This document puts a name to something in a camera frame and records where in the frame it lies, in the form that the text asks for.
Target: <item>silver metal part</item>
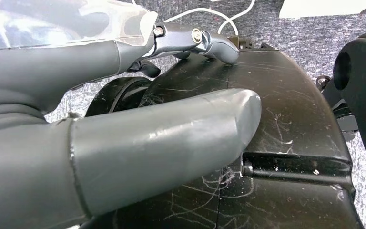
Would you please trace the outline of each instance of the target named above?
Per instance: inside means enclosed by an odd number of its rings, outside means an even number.
[[[203,39],[203,35],[199,29],[193,29],[192,31],[192,38],[193,41],[197,44],[201,43],[201,40]]]
[[[153,30],[153,33],[154,33],[155,37],[160,37],[160,36],[163,36],[165,32],[163,31],[162,27],[156,27]]]

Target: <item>transparent plastic cover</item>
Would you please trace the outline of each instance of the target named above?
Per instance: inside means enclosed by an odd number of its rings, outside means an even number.
[[[115,0],[0,0],[0,49],[116,40],[147,44],[157,14]]]

